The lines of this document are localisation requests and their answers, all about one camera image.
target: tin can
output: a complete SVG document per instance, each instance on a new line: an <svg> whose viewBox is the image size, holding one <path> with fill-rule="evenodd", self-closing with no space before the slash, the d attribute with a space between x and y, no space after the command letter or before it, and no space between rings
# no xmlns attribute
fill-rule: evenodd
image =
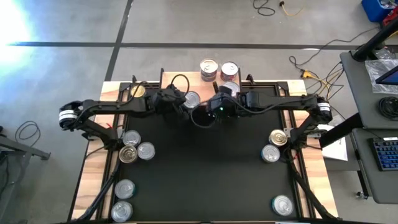
<svg viewBox="0 0 398 224"><path fill-rule="evenodd" d="M222 86L230 88L232 90L231 96L233 97L236 97L236 93L239 93L241 91L241 88L235 82L226 82L222 84Z"/></svg>
<svg viewBox="0 0 398 224"><path fill-rule="evenodd" d="M186 108L192 109L199 105L200 103L200 96L198 93L194 91L189 91L187 95L185 95L185 103L183 104Z"/></svg>
<svg viewBox="0 0 398 224"><path fill-rule="evenodd" d="M123 163L132 163L137 160L137 149L134 146L124 146L119 151L119 159Z"/></svg>
<svg viewBox="0 0 398 224"><path fill-rule="evenodd" d="M214 59L206 58L200 62L201 79L205 82L212 82L217 76L218 64Z"/></svg>
<svg viewBox="0 0 398 224"><path fill-rule="evenodd" d="M268 144L262 148L261 157L266 162L276 162L280 157L279 149L276 146Z"/></svg>
<svg viewBox="0 0 398 224"><path fill-rule="evenodd" d="M111 215L115 222L125 222L132 216L132 205L129 202L116 202L112 207Z"/></svg>
<svg viewBox="0 0 398 224"><path fill-rule="evenodd" d="M120 180L114 187L114 194L120 199L131 198L136 191L136 185L131 180Z"/></svg>
<svg viewBox="0 0 398 224"><path fill-rule="evenodd" d="M271 131L268 140L271 144L283 146L287 143L287 136L282 130L275 129Z"/></svg>
<svg viewBox="0 0 398 224"><path fill-rule="evenodd" d="M142 85L140 85L140 86L136 85L131 88L130 94L131 94L131 96L138 98L138 97L144 96L146 92L147 92L147 90L145 89L145 87L143 87Z"/></svg>
<svg viewBox="0 0 398 224"><path fill-rule="evenodd" d="M141 142L141 136L135 130L126 131L123 134L123 143L126 146L136 146Z"/></svg>
<svg viewBox="0 0 398 224"><path fill-rule="evenodd" d="M150 160L155 156L155 146L150 142L141 143L138 148L138 157L143 160Z"/></svg>
<svg viewBox="0 0 398 224"><path fill-rule="evenodd" d="M238 66L233 62L225 62L221 66L221 79L223 81L232 81L238 74Z"/></svg>
<svg viewBox="0 0 398 224"><path fill-rule="evenodd" d="M293 204L285 195L279 195L272 199L272 209L278 215L288 216L293 212Z"/></svg>

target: gray concrete floor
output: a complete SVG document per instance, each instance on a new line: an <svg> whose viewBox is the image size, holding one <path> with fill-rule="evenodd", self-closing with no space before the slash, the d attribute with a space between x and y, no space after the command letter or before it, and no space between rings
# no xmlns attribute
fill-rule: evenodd
<svg viewBox="0 0 398 224"><path fill-rule="evenodd" d="M5 0L0 2L0 123L13 135L26 120L42 130L37 148L51 152L48 161L31 160L9 213L12 221L55 223L67 219L87 142L79 133L61 131L58 109L72 100L98 99L113 48L106 47L4 47L5 41L115 42L127 0ZM262 17L250 0L135 0L123 42L302 44L322 45L332 39L349 40L377 24L366 18L360 0L286 1L297 17L286 17L278 1L276 10ZM351 44L367 41L377 31ZM398 43L392 38L390 44ZM341 50L324 50L303 68L324 77L340 61ZM308 59L314 50L279 49L143 49L121 48L112 80L158 80L160 68L198 70L205 57L232 60L243 75L256 79L296 79L300 73L288 61ZM356 112L346 85L331 100L343 115ZM357 200L359 180L352 172L330 172L337 209L342 218L397 223L397 205Z"/></svg>

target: blue keyboard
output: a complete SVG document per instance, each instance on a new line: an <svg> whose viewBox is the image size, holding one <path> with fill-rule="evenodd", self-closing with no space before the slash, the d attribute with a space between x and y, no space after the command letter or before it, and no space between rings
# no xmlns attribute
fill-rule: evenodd
<svg viewBox="0 0 398 224"><path fill-rule="evenodd" d="M398 170L398 139L369 139L373 155L380 171Z"/></svg>

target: white paper sheet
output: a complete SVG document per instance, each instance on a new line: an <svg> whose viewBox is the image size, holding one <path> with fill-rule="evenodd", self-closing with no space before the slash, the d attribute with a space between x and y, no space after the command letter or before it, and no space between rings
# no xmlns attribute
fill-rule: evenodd
<svg viewBox="0 0 398 224"><path fill-rule="evenodd" d="M330 125L319 124L318 129L323 129L329 131L330 129L334 128ZM331 159L339 159L342 161L348 161L347 158L347 148L346 148L346 139L341 138L334 143L324 147L322 149L323 157L331 158Z"/></svg>

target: wooden table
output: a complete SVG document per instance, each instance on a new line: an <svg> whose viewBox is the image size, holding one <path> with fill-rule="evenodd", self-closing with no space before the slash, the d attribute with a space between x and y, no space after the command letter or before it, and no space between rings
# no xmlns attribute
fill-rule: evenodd
<svg viewBox="0 0 398 224"><path fill-rule="evenodd" d="M212 95L214 95L214 89L211 83L204 83L200 80L200 76L197 73L192 72L165 72L162 77L161 87L165 88L167 86L165 83L170 83L172 77L176 74L185 74L190 80L190 90L200 93L201 100L207 100ZM219 84L223 83L220 78L216 80ZM261 80L266 82L276 82L282 81L287 82L289 85L290 95L305 95L307 94L305 90L305 85L303 80ZM178 77L175 79L174 84L181 91L185 91L187 84L183 77ZM115 101L118 98L120 82L104 82L101 91L101 101ZM294 111L294 116L296 120L296 125L300 126L308 113L305 111ZM95 122L98 124L108 127L108 124L113 123L113 115L97 115L95 117ZM100 140L92 141L88 144L87 153L94 151L95 149L101 147L103 144ZM320 147L319 142L315 139L309 139L308 145ZM107 152L105 150L100 150L92 154L86 159L83 164L83 170L81 173L80 182L78 183L77 195L75 204L72 211L72 219L78 218L82 215L87 207L92 203L101 188L101 182L103 179L104 165L106 160ZM114 163L117 158L117 152L113 154L113 163L111 167L113 169ZM326 171L325 163L323 161L323 156L321 150L305 148L303 149L303 158L305 161L305 168L307 170L308 181L310 182L310 188L313 193L317 196L322 205L334 216L338 216L335 201L333 198L333 193L330 188L328 173ZM104 218L108 217L109 203L111 189L106 195L104 209L102 216ZM307 201L305 194L301 188L299 188L300 198L303 207L303 213L305 217L309 217Z"/></svg>

